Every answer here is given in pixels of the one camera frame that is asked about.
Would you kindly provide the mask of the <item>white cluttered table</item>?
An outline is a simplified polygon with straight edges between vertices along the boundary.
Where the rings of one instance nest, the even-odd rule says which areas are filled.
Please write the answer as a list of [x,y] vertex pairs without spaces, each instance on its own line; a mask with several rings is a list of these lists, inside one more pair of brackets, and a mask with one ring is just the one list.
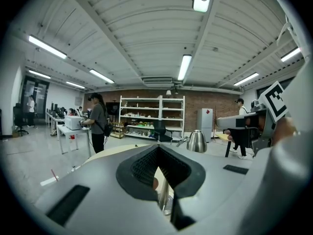
[[46,122],[48,123],[49,127],[51,128],[50,135],[57,136],[57,125],[64,124],[64,118],[59,117],[55,112],[46,113]]

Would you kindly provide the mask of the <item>white ceiling tube light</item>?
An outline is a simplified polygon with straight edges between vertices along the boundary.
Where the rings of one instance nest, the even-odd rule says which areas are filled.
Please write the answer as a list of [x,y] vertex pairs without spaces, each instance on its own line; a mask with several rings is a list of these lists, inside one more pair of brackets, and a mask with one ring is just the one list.
[[252,75],[250,75],[250,76],[248,76],[248,77],[246,77],[246,78],[244,78],[244,79],[242,79],[242,80],[236,82],[236,83],[233,84],[233,85],[234,85],[234,86],[239,86],[239,85],[241,85],[241,84],[243,84],[243,83],[245,83],[245,82],[247,82],[247,81],[249,81],[249,80],[251,80],[251,79],[257,77],[258,75],[259,75],[259,74],[258,74],[257,72],[255,72],[255,73],[253,73]]
[[289,59],[291,59],[292,57],[296,56],[297,54],[299,54],[301,52],[300,48],[295,48],[294,50],[292,50],[291,52],[287,53],[286,55],[281,57],[281,61],[285,62]]
[[182,62],[180,65],[179,75],[178,75],[178,81],[184,80],[187,70],[189,68],[191,59],[192,59],[191,55],[183,55]]
[[59,51],[58,49],[46,44],[45,42],[39,40],[38,38],[32,36],[32,35],[29,35],[28,36],[28,41],[34,45],[36,45],[37,47],[40,47],[62,59],[66,59],[67,58],[67,55],[61,51]]
[[69,85],[71,85],[71,86],[80,88],[80,89],[85,89],[85,88],[86,88],[86,87],[84,87],[84,86],[81,86],[81,85],[78,85],[78,84],[75,84],[75,83],[72,83],[72,82],[69,82],[69,81],[67,81],[66,83],[69,84]]
[[192,8],[195,11],[205,13],[208,11],[210,0],[202,1],[202,0],[193,0]]
[[100,79],[106,81],[106,82],[109,83],[109,84],[114,84],[114,81],[113,81],[113,80],[107,78],[106,76],[104,76],[103,74],[97,72],[97,71],[94,70],[94,69],[89,70],[89,72],[90,72],[91,74],[95,75],[96,77],[98,77],[98,78],[100,78]]
[[36,76],[39,76],[39,77],[43,77],[45,79],[51,79],[50,76],[42,74],[42,73],[39,73],[39,72],[36,72],[36,71],[33,71],[33,70],[28,70],[28,72],[33,74],[33,75],[36,75]]

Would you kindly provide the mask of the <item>white printer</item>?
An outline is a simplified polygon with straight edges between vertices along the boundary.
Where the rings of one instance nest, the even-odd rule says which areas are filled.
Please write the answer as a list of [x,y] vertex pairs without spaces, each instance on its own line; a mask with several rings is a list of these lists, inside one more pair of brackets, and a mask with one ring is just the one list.
[[82,128],[81,121],[83,121],[84,118],[79,116],[65,116],[64,122],[65,126],[70,130],[79,130]]

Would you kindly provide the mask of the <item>small wooden rack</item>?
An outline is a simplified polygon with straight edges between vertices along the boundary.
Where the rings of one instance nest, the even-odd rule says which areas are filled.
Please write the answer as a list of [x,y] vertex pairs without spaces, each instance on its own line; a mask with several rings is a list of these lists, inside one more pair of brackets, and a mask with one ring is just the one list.
[[123,122],[112,122],[111,137],[122,139],[125,136],[124,123]]

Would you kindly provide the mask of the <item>white ceiling air conditioner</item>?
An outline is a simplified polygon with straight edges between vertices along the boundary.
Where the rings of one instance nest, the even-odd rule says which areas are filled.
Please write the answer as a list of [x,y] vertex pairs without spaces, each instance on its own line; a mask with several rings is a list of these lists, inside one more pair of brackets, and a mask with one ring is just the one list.
[[173,78],[168,76],[143,77],[142,81],[148,88],[170,88],[174,86]]

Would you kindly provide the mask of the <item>grey refrigerator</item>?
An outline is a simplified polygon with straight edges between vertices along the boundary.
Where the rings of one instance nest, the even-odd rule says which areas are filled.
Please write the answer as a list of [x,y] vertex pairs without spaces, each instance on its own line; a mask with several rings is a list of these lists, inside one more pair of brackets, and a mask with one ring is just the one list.
[[202,108],[197,112],[197,129],[202,131],[206,142],[211,142],[213,126],[213,109]]

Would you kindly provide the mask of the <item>wooden side table black stand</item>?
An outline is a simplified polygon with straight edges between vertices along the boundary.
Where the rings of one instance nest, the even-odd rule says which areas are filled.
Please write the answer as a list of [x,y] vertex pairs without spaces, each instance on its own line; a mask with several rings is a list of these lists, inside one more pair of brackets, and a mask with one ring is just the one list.
[[226,153],[225,153],[225,157],[227,158],[229,156],[232,141],[230,141],[228,139],[228,135],[224,133],[216,133],[216,136],[223,141],[227,141],[227,148],[226,148]]

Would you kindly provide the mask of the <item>black swivel office chair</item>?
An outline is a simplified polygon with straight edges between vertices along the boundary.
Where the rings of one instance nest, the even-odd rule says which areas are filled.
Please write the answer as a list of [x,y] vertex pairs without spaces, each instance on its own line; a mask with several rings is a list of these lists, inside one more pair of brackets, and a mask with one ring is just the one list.
[[14,115],[14,125],[16,127],[16,131],[22,136],[23,133],[29,134],[23,127],[26,126],[26,122],[24,121],[22,107],[20,103],[16,103],[13,107],[13,115]]

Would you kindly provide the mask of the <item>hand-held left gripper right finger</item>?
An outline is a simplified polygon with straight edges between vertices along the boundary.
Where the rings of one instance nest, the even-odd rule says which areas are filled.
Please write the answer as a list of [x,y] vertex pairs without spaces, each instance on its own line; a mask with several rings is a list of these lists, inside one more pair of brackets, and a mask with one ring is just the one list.
[[171,168],[184,181],[181,185],[191,190],[193,184],[200,187],[191,196],[174,199],[170,223],[158,224],[160,231],[238,231],[243,221],[251,195],[247,190],[248,178],[241,172],[227,169],[228,165],[249,171],[251,160],[239,160],[200,154],[177,148],[160,145],[159,160],[167,158],[168,152],[182,159],[193,161],[202,168],[201,175],[192,178],[194,169],[190,166],[189,174],[183,167],[171,164]]

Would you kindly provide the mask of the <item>black wall monitor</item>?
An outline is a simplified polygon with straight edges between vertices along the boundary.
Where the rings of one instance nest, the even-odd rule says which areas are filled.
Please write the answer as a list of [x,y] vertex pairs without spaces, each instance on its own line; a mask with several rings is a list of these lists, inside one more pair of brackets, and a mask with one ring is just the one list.
[[116,116],[119,114],[120,104],[118,102],[106,102],[108,115]]

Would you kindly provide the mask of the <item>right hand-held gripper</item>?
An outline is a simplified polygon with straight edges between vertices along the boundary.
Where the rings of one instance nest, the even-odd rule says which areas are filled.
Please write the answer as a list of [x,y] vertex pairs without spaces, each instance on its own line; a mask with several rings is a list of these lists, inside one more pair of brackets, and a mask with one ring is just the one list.
[[283,92],[283,87],[276,81],[257,100],[252,101],[249,115],[220,117],[216,120],[216,125],[223,130],[242,130],[246,124],[247,147],[257,155],[259,150],[271,146],[277,121],[288,112],[282,99]]

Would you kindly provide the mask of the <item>person's right forearm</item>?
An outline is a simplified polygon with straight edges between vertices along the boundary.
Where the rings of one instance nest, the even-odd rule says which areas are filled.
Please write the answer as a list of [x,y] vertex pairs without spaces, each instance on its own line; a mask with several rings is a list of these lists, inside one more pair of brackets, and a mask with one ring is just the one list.
[[275,131],[272,137],[272,146],[275,146],[280,140],[291,137],[296,133],[296,127],[291,117],[282,117],[277,121]]

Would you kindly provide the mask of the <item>black cantilever office chair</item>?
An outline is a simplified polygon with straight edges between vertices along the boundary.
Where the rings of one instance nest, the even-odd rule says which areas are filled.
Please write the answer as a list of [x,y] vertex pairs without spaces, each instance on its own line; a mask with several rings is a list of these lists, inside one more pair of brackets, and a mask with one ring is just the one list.
[[154,120],[154,138],[158,143],[161,142],[169,142],[172,144],[173,140],[173,132],[171,130],[166,129],[162,120]]

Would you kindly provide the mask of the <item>white metal shelving unit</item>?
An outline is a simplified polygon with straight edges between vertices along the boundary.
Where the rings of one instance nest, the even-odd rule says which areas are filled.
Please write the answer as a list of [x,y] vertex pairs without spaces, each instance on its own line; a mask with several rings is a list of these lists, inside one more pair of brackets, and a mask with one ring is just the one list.
[[159,102],[161,97],[142,98],[120,96],[118,122],[124,123],[126,136],[152,139],[154,135],[154,120],[159,119]]
[[172,134],[174,141],[184,136],[185,127],[185,96],[181,98],[162,97],[159,102],[159,119],[167,133]]

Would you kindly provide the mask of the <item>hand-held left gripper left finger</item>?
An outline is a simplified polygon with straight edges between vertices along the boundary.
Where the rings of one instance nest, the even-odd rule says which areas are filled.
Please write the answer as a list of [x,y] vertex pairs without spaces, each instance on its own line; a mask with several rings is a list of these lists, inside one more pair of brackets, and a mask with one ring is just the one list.
[[169,235],[175,227],[155,201],[135,199],[119,185],[119,164],[147,146],[93,159],[53,184],[35,206],[79,235]]

